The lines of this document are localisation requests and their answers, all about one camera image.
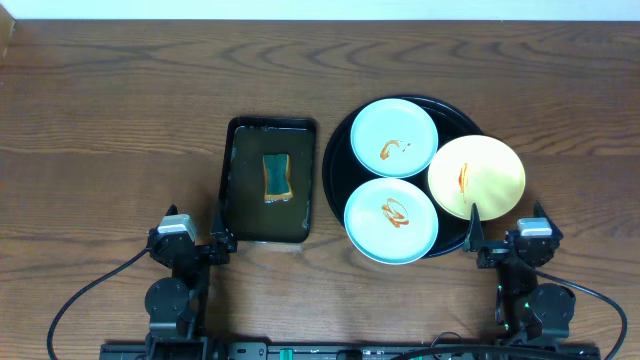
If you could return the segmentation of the yellow plate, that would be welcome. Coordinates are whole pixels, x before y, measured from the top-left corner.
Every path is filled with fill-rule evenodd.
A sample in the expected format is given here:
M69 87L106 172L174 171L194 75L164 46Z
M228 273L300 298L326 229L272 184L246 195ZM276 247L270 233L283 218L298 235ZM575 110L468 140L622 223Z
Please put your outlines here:
M435 202L450 215L468 220L476 207L482 221L511 211L526 186L526 173L516 152L493 137L468 135L443 145L427 173Z

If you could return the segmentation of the green and orange sponge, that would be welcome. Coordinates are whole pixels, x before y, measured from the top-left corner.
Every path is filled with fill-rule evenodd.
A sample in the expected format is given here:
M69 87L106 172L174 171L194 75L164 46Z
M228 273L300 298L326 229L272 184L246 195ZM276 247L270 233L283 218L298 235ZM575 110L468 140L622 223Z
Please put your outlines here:
M289 201L293 195L291 161L286 153L263 156L264 202Z

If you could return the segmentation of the light blue plate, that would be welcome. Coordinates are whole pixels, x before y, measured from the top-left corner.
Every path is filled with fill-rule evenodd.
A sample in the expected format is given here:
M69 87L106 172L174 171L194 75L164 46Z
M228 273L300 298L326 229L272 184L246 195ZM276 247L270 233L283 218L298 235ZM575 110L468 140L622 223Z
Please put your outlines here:
M360 185L348 198L344 227L356 249L387 265L419 260L435 245L438 215L417 186L396 178Z
M355 117L350 144L357 160L370 172L407 178L427 168L438 146L438 130L420 106L400 98L366 105Z

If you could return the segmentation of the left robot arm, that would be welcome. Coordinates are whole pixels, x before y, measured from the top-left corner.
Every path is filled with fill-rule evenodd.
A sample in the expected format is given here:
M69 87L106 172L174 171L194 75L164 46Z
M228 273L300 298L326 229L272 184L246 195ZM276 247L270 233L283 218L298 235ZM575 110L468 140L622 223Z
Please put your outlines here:
M213 216L213 242L209 245L196 243L194 222L174 205L149 231L146 249L150 257L171 270L169 277L156 281L145 295L151 340L182 344L206 341L210 270L227 264L237 251L237 241L223 218L223 207L220 201Z

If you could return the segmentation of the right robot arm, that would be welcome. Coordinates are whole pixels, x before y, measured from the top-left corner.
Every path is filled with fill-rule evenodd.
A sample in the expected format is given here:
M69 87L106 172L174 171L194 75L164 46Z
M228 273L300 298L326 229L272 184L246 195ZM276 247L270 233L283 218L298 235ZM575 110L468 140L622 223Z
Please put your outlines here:
M552 349L569 337L574 292L558 284L540 284L536 274L554 257L562 239L562 232L536 204L534 215L518 220L503 240L487 240L479 210L471 207L463 250L477 254L479 268L497 271L495 319L506 330L499 345Z

